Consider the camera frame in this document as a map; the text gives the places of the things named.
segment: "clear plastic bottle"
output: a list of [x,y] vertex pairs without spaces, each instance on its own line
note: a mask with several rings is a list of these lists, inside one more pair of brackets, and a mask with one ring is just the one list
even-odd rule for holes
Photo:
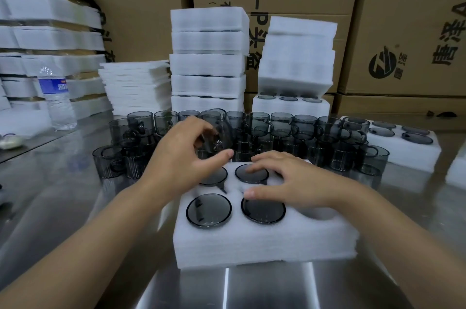
[[37,75],[47,101],[50,120],[56,130],[72,130],[77,126],[73,106],[69,101],[66,78],[57,66],[43,66]]

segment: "metal table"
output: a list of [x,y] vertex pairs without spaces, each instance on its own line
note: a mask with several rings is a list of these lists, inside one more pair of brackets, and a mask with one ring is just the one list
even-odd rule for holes
[[[362,116],[434,129],[442,145],[436,173],[392,165],[379,192],[462,256],[466,255],[466,192],[445,185],[444,173],[465,139],[464,121]],[[109,142],[112,115],[80,121],[77,131],[0,164],[6,203],[0,206],[0,289],[93,218],[131,181],[101,181],[91,152]],[[403,175],[403,182],[397,180]],[[131,249],[99,308],[410,308],[399,288],[368,259],[270,262],[229,269],[179,271],[172,234],[178,204],[155,217]]]

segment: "human arm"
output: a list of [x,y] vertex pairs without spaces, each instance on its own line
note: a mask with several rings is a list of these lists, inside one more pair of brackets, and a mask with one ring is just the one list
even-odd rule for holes
[[466,308],[466,264],[374,190],[288,153],[266,152],[253,162],[250,171],[271,169],[285,182],[253,187],[246,199],[334,208],[370,243],[414,307]]
[[206,129],[212,126],[194,117],[176,124],[141,179],[0,292],[0,308],[94,308],[152,217],[231,158],[232,150],[196,157],[197,138]]

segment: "bottle label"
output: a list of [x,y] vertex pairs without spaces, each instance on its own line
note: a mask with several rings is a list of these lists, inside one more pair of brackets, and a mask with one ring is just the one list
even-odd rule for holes
[[48,80],[41,80],[39,78],[43,94],[61,94],[68,93],[68,86],[66,85],[65,78],[53,78]]

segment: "person's left hand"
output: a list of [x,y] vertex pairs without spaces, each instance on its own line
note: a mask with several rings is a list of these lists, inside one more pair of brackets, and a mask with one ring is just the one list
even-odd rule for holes
[[196,156],[196,147],[202,145],[199,136],[212,129],[211,124],[196,117],[177,123],[158,143],[137,184],[165,205],[225,165],[233,157],[233,150],[205,160]]

